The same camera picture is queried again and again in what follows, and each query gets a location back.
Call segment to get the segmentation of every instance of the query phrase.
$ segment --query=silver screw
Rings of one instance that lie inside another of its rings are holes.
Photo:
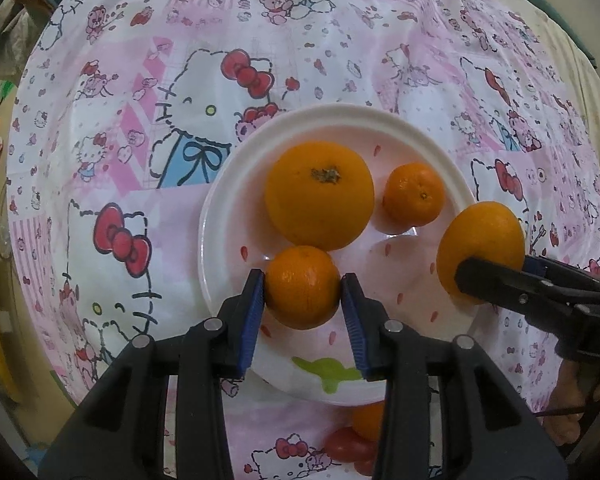
[[[471,350],[474,347],[474,339],[471,336],[459,335],[456,337],[456,344],[462,350]]]
[[[205,330],[209,330],[209,332],[220,330],[222,328],[222,319],[210,317],[205,321],[203,327],[205,327]]]
[[[400,332],[404,328],[404,325],[397,319],[390,319],[384,322],[384,329],[387,332]]]
[[[574,307],[581,311],[581,313],[583,314],[591,314],[591,309],[587,305],[576,303]]]
[[[151,342],[151,338],[146,334],[138,334],[135,338],[131,340],[131,344],[136,348],[144,348]]]

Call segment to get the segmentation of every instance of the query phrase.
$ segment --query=tablecloth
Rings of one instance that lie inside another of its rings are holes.
[[[55,372],[80,401],[135,334],[208,316],[196,244],[210,183],[261,124],[318,102],[399,114],[478,200],[516,214],[529,254],[600,273],[600,168],[571,99],[534,30],[496,0],[64,0],[8,147],[14,258]],[[490,307],[473,333],[544,406],[555,338]],[[321,451],[346,410],[253,374],[222,389],[237,478],[350,474]],[[302,460],[280,439],[303,442]]]

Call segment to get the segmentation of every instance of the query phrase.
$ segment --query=tangerine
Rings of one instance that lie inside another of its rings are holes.
[[[377,442],[382,431],[384,400],[353,408],[352,427],[362,438]]]
[[[340,274],[315,247],[288,248],[271,261],[264,278],[265,303],[280,323],[296,330],[322,325],[340,301]]]
[[[525,235],[507,206],[499,202],[469,206],[451,221],[438,246],[436,269],[442,288],[476,304],[481,301],[460,292],[455,279],[458,265],[471,256],[522,270]]]
[[[445,184],[428,164],[412,162],[398,166],[384,187],[382,206],[404,228],[433,222],[445,205]]]
[[[267,212],[295,245],[334,251],[360,236],[374,210],[374,183],[365,161],[335,142],[305,142],[278,159],[267,175]]]

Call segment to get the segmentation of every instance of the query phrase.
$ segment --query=green leaf design on plate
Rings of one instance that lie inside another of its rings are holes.
[[[329,395],[338,391],[338,386],[342,381],[362,379],[362,375],[356,368],[345,368],[340,361],[333,357],[322,357],[315,361],[292,357],[291,360],[298,368],[320,377],[322,389]]]

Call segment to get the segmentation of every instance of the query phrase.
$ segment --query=white plate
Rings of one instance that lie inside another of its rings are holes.
[[[340,273],[355,272],[368,297],[382,301],[390,316],[424,335],[451,340],[465,333],[475,311],[456,308],[440,286],[434,263],[449,222],[474,203],[471,191],[444,151],[421,131],[387,112],[346,104],[280,114],[222,166],[200,216],[198,272],[211,314],[218,313],[225,298],[240,293],[250,269],[266,269],[267,261],[290,245],[269,221],[264,183],[284,151],[308,140],[332,140],[355,150],[374,180],[376,208],[369,224],[352,244],[331,253]],[[414,160],[430,164],[444,181],[445,208],[417,234],[387,234],[395,231],[380,207],[384,184],[394,168]],[[341,309],[329,322],[305,331],[282,326],[265,310],[251,368],[268,383],[294,396],[346,406],[384,397],[382,382],[338,382],[337,373],[323,381],[302,365],[302,360],[325,357],[338,368],[354,367]]]

